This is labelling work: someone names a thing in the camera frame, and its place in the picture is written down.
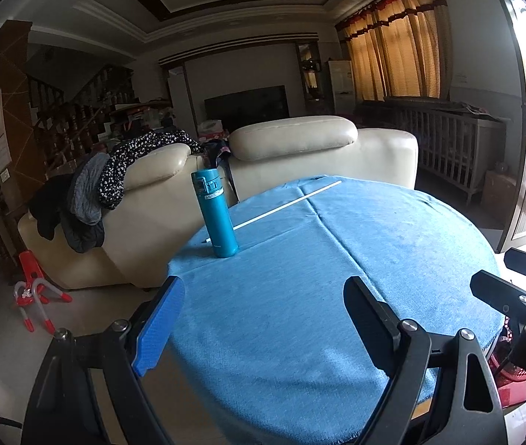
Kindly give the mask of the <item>white thin stick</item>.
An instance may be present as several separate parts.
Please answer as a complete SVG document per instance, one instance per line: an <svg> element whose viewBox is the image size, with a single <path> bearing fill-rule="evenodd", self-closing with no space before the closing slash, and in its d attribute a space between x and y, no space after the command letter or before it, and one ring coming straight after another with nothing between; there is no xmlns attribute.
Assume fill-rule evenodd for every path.
<svg viewBox="0 0 526 445"><path fill-rule="evenodd" d="M310 192L310 193L308 193L308 194L305 194L305 195L303 195L303 196L301 196L301 197L299 197L299 198L297 198L297 199L294 199L294 200L292 200L292 201L290 201L290 202L288 202L288 203L286 203L286 204L283 204L283 205L281 205L281 206L278 206L278 207L276 207L276 208L274 208L274 209L272 209L272 210L269 210L269 211L267 211L267 212L265 212L265 213L263 213L263 214L260 214L260 215L258 215L258 216L255 216L255 217L253 217L253 218L251 218L251 219L249 219L249 220L247 220L247 221L245 221L245 222L242 222L242 223L240 223L240 224L234 226L234 227L233 227L233 230L234 230L234 231L237 231L237 230L242 229L242 228L244 228L244 227L247 227L247 226L249 226L249 225L251 225L251 224L254 224L255 222L258 222L258 221L260 221L260 220L262 220L262 219L265 219L265 218L267 218L267 217L270 217L270 216L272 216L272 215L274 215L274 214L276 214L276 213L278 213L278 212L281 212L281 211L283 211L283 210L285 210L285 209L288 209L288 208L290 208L290 207L292 207L292 206L294 206L294 205L296 205L296 204L299 204L299 203L301 203L301 202L304 202L304 201L308 200L308 199L311 198L311 197L314 197L314 196L316 196L316 195L319 195L319 194L321 194L321 193L324 193L324 192L328 191L329 189L335 188L335 187L339 186L340 184L342 184L342 180L337 180L337 181L335 181L335 182L333 182L333 183L331 183L331 184L328 184L328 185L326 185L326 186L323 186L323 187L321 187L321 188L319 188L319 189L317 189L317 190L315 190L315 191L313 191L313 192Z"/></svg>

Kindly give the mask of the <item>cardboard box on floor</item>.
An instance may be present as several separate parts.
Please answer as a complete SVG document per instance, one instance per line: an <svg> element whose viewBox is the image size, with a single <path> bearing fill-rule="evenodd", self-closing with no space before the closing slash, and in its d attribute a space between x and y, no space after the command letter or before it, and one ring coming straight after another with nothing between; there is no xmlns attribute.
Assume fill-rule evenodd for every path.
<svg viewBox="0 0 526 445"><path fill-rule="evenodd" d="M511 176L487 171L481 198L481 208L500 224L510 222L515 206L516 181Z"/></svg>

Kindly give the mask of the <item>orange curtains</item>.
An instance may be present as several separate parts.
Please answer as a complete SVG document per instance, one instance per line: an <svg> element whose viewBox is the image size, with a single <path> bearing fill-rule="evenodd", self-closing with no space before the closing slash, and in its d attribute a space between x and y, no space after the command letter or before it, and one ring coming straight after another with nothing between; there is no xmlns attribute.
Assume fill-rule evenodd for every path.
<svg viewBox="0 0 526 445"><path fill-rule="evenodd" d="M447 0L374 0L335 25L356 99L446 99L453 70Z"/></svg>

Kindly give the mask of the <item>red mesh trash basket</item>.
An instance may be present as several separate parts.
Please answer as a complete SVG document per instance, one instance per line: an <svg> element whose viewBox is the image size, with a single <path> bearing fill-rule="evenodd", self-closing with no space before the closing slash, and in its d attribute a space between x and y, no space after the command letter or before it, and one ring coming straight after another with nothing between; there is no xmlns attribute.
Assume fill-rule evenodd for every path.
<svg viewBox="0 0 526 445"><path fill-rule="evenodd" d="M507 409L526 402L526 371L509 360L513 333L506 317L498 340L493 347L488 364L491 369L501 406Z"/></svg>

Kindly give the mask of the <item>teal thermos bottle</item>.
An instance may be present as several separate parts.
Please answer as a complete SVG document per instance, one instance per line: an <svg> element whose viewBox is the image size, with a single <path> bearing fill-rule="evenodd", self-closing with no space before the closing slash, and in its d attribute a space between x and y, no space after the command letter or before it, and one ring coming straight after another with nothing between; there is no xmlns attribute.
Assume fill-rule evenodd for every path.
<svg viewBox="0 0 526 445"><path fill-rule="evenodd" d="M214 254L219 258L235 255L239 244L233 223L226 205L225 190L217 169L202 169L191 174L199 208L205 227L209 232L209 242Z"/></svg>

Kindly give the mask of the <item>black television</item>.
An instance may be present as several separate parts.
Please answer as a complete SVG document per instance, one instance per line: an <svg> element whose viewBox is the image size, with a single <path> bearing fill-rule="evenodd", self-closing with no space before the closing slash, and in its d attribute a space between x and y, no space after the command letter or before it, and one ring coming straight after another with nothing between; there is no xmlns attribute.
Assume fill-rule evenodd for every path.
<svg viewBox="0 0 526 445"><path fill-rule="evenodd" d="M205 99L205 115L225 126L243 126L289 118L284 85L248 89Z"/></svg>

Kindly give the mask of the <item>cream leather sofa right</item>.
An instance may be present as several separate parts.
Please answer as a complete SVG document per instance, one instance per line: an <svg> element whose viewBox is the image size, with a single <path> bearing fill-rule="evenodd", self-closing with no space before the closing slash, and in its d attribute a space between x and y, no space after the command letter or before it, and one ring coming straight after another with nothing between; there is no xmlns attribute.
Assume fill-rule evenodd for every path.
<svg viewBox="0 0 526 445"><path fill-rule="evenodd" d="M231 188L238 201L318 175L416 185L419 144L411 133L359 129L342 116L300 116L230 134Z"/></svg>

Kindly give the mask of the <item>white baby crib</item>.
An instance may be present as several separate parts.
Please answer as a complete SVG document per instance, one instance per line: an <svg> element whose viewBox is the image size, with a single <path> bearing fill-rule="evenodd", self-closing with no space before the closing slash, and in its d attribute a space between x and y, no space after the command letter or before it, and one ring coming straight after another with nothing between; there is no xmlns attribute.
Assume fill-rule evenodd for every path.
<svg viewBox="0 0 526 445"><path fill-rule="evenodd" d="M364 100L354 116L367 128L415 136L419 167L462 190L468 200L482 191L486 173L504 161L506 119L465 102L416 96Z"/></svg>

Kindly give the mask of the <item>blue tablecloth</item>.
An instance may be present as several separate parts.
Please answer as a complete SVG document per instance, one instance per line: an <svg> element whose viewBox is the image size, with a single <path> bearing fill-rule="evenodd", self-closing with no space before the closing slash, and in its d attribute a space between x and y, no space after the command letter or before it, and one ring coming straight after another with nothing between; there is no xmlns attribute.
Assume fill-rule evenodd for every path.
<svg viewBox="0 0 526 445"><path fill-rule="evenodd" d="M359 435L387 376L344 306L349 277L430 333L469 329L487 349L502 329L502 314L470 289L477 271L498 272L491 246L429 194L320 176L242 201L232 220L240 224L337 180L239 229L236 255L216 257L198 231L168 265L185 285L174 354L233 444L341 444Z"/></svg>

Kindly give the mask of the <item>dark clothes pile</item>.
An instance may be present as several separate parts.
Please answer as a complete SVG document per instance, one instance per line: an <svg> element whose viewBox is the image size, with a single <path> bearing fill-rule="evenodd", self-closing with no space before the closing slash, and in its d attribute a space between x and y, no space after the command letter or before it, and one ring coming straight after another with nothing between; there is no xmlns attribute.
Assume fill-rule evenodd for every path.
<svg viewBox="0 0 526 445"><path fill-rule="evenodd" d="M109 159L108 154L97 153L79 164L73 173L49 178L34 193L29 211L41 237L52 241L60 226L67 244L77 253L103 245L105 230L98 187Z"/></svg>

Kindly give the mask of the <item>black floral garment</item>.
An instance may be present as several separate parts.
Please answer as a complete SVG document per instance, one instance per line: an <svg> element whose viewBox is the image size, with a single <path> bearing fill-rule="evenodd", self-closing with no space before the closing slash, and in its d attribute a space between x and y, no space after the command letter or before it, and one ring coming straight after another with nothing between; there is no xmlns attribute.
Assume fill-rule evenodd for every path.
<svg viewBox="0 0 526 445"><path fill-rule="evenodd" d="M127 168L153 151L173 144L185 144L191 154L202 153L202 146L186 131L179 128L149 131L117 145L105 164L97 187L97 200L102 208L114 210L124 197Z"/></svg>

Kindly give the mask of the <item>red white toy stand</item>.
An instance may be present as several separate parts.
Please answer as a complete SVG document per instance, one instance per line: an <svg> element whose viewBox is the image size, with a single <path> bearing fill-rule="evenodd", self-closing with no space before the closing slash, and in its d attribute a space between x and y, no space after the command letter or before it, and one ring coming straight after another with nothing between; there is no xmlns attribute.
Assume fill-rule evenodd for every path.
<svg viewBox="0 0 526 445"><path fill-rule="evenodd" d="M27 307L35 304L41 313L41 318L45 329L49 334L54 334L56 328L45 311L45 305L50 300L44 295L49 290L58 296L63 302L71 302L72 296L62 291L57 286L49 282L44 275L44 271L39 261L31 250L23 251L19 254L21 269L24 271L24 280L18 281L13 287L13 300L17 309L20 311L24 327L29 333L34 332L34 324L27 315Z"/></svg>

